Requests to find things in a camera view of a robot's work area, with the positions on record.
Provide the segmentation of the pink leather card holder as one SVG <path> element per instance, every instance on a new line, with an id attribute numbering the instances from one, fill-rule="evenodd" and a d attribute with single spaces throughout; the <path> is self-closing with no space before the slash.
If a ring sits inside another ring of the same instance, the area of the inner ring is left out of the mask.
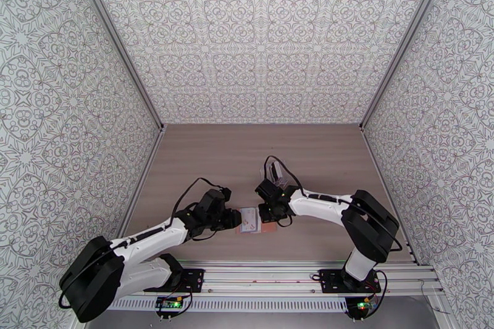
<path id="1" fill-rule="evenodd" d="M 236 229 L 238 234 L 258 234 L 258 233 L 271 233 L 275 232 L 277 229 L 277 224 L 275 222 L 273 223 L 262 223 L 261 221 L 261 216 L 259 214 L 259 209 L 257 209 L 257 220 L 258 220 L 258 230 L 256 233 L 240 233 L 240 226 Z"/>

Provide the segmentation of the white card red print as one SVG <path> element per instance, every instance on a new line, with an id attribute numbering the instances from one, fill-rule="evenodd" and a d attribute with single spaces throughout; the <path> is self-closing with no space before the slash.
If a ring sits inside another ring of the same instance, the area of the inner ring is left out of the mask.
<path id="1" fill-rule="evenodd" d="M 240 233 L 256 233 L 258 230 L 257 209 L 245 207 L 240 209 Z"/>

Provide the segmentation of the clear plastic bag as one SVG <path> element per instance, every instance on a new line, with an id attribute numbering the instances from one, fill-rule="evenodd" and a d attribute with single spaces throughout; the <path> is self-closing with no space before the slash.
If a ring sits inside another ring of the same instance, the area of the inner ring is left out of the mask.
<path id="1" fill-rule="evenodd" d="M 293 180 L 281 163 L 275 159 L 270 159 L 266 164 L 266 178 L 281 189 L 286 189 Z"/>

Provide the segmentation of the slotted metal strip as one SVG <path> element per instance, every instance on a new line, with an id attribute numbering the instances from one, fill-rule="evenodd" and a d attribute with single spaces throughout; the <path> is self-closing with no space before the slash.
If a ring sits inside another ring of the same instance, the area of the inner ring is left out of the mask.
<path id="1" fill-rule="evenodd" d="M 109 306 L 108 310 L 155 312 L 158 314 L 187 312 L 227 313 L 344 313 L 348 310 L 345 298 L 335 297 L 194 297 L 185 299 L 183 308 L 157 311 L 157 297 L 130 296 Z"/>

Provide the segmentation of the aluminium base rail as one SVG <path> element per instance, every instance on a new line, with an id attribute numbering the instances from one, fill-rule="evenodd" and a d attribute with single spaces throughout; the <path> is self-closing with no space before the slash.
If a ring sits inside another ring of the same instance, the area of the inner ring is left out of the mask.
<path id="1" fill-rule="evenodd" d="M 322 296 L 312 276 L 322 269 L 338 269 L 341 262 L 300 261 L 181 261 L 186 269 L 203 269 L 200 296 Z M 387 296 L 441 296 L 445 292 L 431 266 L 387 262 L 377 269 Z"/>

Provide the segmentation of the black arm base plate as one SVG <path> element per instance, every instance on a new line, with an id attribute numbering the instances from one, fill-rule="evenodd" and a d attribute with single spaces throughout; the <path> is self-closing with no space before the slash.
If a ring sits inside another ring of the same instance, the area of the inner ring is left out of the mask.
<path id="1" fill-rule="evenodd" d="M 204 269 L 181 269 L 172 271 L 169 279 L 160 287 L 148 288 L 149 293 L 200 293 Z"/>
<path id="2" fill-rule="evenodd" d="M 343 269 L 322 269 L 318 271 L 318 276 L 323 293 L 377 294 L 382 291 L 375 270 L 371 270 L 362 281 L 350 276 Z"/>

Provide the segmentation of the aluminium table side rail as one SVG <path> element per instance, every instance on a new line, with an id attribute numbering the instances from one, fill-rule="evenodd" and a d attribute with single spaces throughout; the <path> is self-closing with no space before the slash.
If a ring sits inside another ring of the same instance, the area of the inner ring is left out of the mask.
<path id="1" fill-rule="evenodd" d="M 367 139 L 367 136 L 366 136 L 366 134 L 364 132 L 364 129 L 360 127 L 359 128 L 359 131 L 361 133 L 363 142 L 366 145 L 366 148 L 368 150 L 368 153 L 370 155 L 370 158 L 372 159 L 372 163 L 373 163 L 373 165 L 374 165 L 374 167 L 375 167 L 375 169 L 377 171 L 377 175 L 379 176 L 380 182 L 381 182 L 381 184 L 382 184 L 382 186 L 384 188 L 384 191 L 385 191 L 385 194 L 387 196 L 387 199 L 388 199 L 388 201 L 389 201 L 389 203 L 391 205 L 391 208 L 393 209 L 393 212 L 395 214 L 395 217 L 398 220 L 398 223 L 400 225 L 399 233 L 401 234 L 401 236 L 404 239 L 403 240 L 402 247 L 403 247 L 403 249 L 406 249 L 407 250 L 407 252 L 410 255 L 410 258 L 411 258 L 412 262 L 415 263 L 416 265 L 420 266 L 421 263 L 418 261 L 418 259 L 416 257 L 416 254 L 415 254 L 415 252 L 413 250 L 413 246 L 412 246 L 412 244 L 411 244 L 411 242 L 409 240 L 409 236 L 408 236 L 407 231 L 406 231 L 406 229 L 405 229 L 405 227 L 403 225 L 402 218 L 401 218 L 400 213 L 398 212 L 398 209 L 397 209 L 397 207 L 395 205 L 395 202 L 394 202 L 394 200 L 392 198 L 391 191 L 390 191 L 390 189 L 389 189 L 389 187 L 387 185 L 387 182 L 386 182 L 385 177 L 384 177 L 384 175 L 382 173 L 382 169 L 379 166 L 379 162 L 378 162 L 378 160 L 377 160 L 377 158 L 375 156 L 375 153 L 374 153 L 374 151 L 371 148 L 371 145 L 369 143 L 369 140 Z"/>
<path id="2" fill-rule="evenodd" d="M 144 187 L 144 184 L 145 184 L 145 181 L 148 177 L 148 174 L 149 174 L 149 171 L 152 167 L 152 164 L 155 160 L 155 157 L 156 157 L 156 154 L 157 154 L 157 151 L 159 149 L 159 146 L 161 145 L 161 142 L 162 142 L 162 139 L 165 135 L 165 132 L 166 132 L 166 129 L 167 129 L 167 125 L 165 124 L 162 124 L 160 130 L 158 131 L 157 133 L 157 136 L 156 136 L 156 139 L 154 140 L 154 143 L 152 145 L 152 148 L 149 152 L 149 156 L 147 157 L 146 161 L 145 161 L 145 164 L 144 164 L 144 167 L 142 169 L 142 172 L 140 173 L 139 177 L 138 177 L 138 180 L 137 180 L 137 186 L 132 194 L 132 198 L 130 200 L 130 204 L 129 204 L 129 207 L 126 211 L 126 214 L 125 214 L 125 217 L 124 217 L 124 220 L 123 220 L 123 227 L 126 226 L 126 224 L 132 219 L 132 215 L 133 215 L 133 212 L 135 210 L 135 207 L 137 205 L 137 202 L 138 202 L 138 199 L 140 197 L 140 194 L 142 192 L 142 189 Z"/>

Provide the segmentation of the aluminium frame post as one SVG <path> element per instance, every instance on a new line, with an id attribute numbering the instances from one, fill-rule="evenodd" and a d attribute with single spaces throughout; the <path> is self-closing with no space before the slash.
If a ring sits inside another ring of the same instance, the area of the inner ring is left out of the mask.
<path id="1" fill-rule="evenodd" d="M 123 64 L 125 71 L 129 74 L 132 79 L 133 84 L 136 87 L 137 92 L 140 97 L 144 101 L 144 104 L 150 113 L 151 117 L 154 120 L 154 123 L 157 126 L 159 131 L 164 129 L 164 123 L 162 122 L 158 111 L 156 110 L 145 86 L 142 82 L 135 64 L 133 63 L 132 58 L 130 57 L 125 44 L 122 38 L 119 35 L 119 32 L 116 29 L 115 23 L 111 17 L 110 12 L 108 11 L 104 0 L 89 0 L 92 8 L 94 9 L 95 14 L 98 16 L 104 31 L 109 38 L 109 41 L 112 43 L 121 63 Z"/>
<path id="2" fill-rule="evenodd" d="M 391 82 L 391 79 L 395 75 L 395 72 L 398 70 L 402 60 L 404 59 L 404 56 L 409 50 L 410 45 L 416 38 L 417 33 L 420 31 L 421 25 L 423 24 L 423 21 L 433 4 L 434 0 L 420 0 L 417 7 L 415 8 L 410 22 L 402 36 L 402 39 L 400 40 L 395 53 L 392 55 L 389 61 L 389 65 L 377 87 L 377 91 L 372 97 L 370 104 L 359 123 L 359 129 L 361 132 L 364 132 L 364 130 L 366 129 L 366 126 L 369 123 L 372 114 L 375 111 L 375 108 L 377 107 L 387 86 Z"/>

